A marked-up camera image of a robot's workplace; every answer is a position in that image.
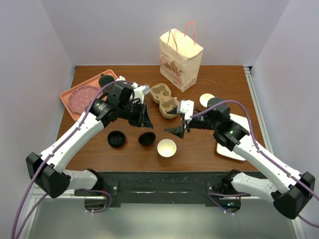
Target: gray wall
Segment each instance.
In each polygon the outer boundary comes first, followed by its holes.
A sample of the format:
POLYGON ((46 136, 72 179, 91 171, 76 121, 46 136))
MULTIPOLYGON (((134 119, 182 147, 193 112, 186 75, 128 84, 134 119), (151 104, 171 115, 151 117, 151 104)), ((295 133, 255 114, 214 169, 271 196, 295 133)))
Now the gray wall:
POLYGON ((41 0, 73 64, 158 64, 159 37, 196 22, 202 64, 252 65, 289 0, 41 0))
MULTIPOLYGON (((319 179, 319 1, 291 0, 252 68, 275 154, 319 179)), ((302 215, 319 224, 315 199, 302 215)), ((308 239, 319 230, 305 226, 308 239)))
POLYGON ((57 135, 73 67, 39 0, 0 3, 0 237, 29 183, 26 156, 57 135))

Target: paper cup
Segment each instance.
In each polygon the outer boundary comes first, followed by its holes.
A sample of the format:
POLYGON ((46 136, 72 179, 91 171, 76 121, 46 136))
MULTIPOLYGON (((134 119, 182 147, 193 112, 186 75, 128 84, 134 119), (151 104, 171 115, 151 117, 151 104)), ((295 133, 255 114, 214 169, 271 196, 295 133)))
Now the paper cup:
POLYGON ((176 144, 173 140, 163 139, 158 144, 158 152, 163 157, 172 157, 176 153, 176 144))
POLYGON ((214 98, 214 96, 206 93, 200 96, 199 102, 202 106, 207 107, 207 103, 211 98, 214 98))

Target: pink paper bag handle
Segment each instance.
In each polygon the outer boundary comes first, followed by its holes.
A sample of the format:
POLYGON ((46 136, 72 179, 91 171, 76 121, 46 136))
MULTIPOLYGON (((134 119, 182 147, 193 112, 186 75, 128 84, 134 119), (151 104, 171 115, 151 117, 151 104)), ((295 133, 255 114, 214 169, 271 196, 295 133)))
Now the pink paper bag handle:
POLYGON ((190 21, 188 24, 186 24, 185 32, 184 32, 184 36, 186 36, 186 30, 187 30, 188 25, 190 25, 190 24, 194 24, 194 29, 193 29, 193 39, 194 39, 194 44, 195 44, 195 22, 190 21))
POLYGON ((177 51, 177 44, 176 44, 175 37, 174 37, 174 35, 173 35, 173 33, 172 33, 172 31, 171 31, 171 30, 169 30, 169 33, 168 33, 168 40, 167 40, 167 43, 169 42, 169 36, 170 36, 170 34, 172 35, 172 37, 173 37, 173 39, 174 39, 175 46, 176 46, 176 51, 177 51))

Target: brown wooden tabletop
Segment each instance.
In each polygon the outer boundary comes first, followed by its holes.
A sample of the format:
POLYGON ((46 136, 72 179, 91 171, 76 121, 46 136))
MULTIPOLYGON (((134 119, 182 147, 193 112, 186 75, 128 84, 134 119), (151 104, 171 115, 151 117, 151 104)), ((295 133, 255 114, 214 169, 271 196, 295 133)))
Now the brown wooden tabletop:
MULTIPOLYGON (((203 110, 199 97, 204 93, 222 97, 225 100, 237 100, 247 109, 255 132, 256 139, 264 145, 258 124, 255 108, 242 66, 201 66, 197 82, 185 92, 181 92, 161 73, 159 66, 78 66, 75 70, 72 87, 76 86, 103 71, 112 69, 117 76, 124 76, 128 81, 148 84, 150 87, 165 83, 169 86, 173 97, 192 100, 195 108, 203 110)), ((149 115, 154 125, 153 129, 133 127, 127 121, 119 119, 109 124, 103 131, 95 135, 73 157, 67 166, 69 170, 96 171, 256 171, 247 161, 237 161, 216 153, 216 141, 213 131, 192 129, 185 133, 184 139, 164 131, 164 128, 181 125, 179 117, 165 119, 160 114, 159 106, 152 101, 150 94, 146 96, 149 115), (122 131, 127 142, 121 148, 109 146, 107 136, 114 130, 122 131), (140 134, 152 131, 156 141, 152 146, 145 147, 138 143, 140 134), (162 139, 169 138, 177 145, 177 152, 171 158, 163 158, 157 152, 157 144, 162 139)), ((237 105, 230 105, 231 112, 240 116, 244 113, 237 105)), ((58 137, 62 136, 74 121, 64 111, 58 137)))

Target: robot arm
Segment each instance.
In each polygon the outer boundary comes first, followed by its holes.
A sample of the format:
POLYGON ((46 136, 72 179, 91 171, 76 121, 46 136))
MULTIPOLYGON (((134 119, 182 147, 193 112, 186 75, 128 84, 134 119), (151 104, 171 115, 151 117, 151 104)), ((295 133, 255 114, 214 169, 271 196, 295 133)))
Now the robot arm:
MULTIPOLYGON (((208 107, 213 107, 222 102, 221 98, 209 100, 208 107)), ((312 190, 315 187, 315 178, 310 173, 301 174, 299 171, 289 167, 272 153, 257 143, 257 150, 251 134, 240 124, 230 119, 230 108, 226 104, 219 104, 210 111, 200 116, 193 115, 194 102, 181 101, 178 107, 169 114, 182 116, 182 126, 167 128, 168 132, 183 138, 185 130, 190 132, 191 128, 214 130, 214 138, 222 146, 227 147, 238 155, 247 159, 267 179, 250 177, 245 173, 232 170, 222 180, 221 191, 227 194, 247 193, 267 200, 274 204, 275 208, 285 217, 294 219, 304 208, 312 195, 301 185, 296 183, 292 176, 305 183, 312 190), (288 176, 278 166, 290 173, 288 176)))
POLYGON ((153 128, 147 103, 144 102, 144 96, 149 92, 149 86, 129 84, 123 80, 116 82, 107 99, 96 99, 90 111, 84 112, 53 145, 40 155, 31 153, 27 157, 30 178, 44 159, 49 158, 35 182, 51 198, 56 198, 69 189, 103 190, 103 178, 94 170, 70 171, 65 168, 87 141, 118 118, 128 120, 132 126, 153 128))

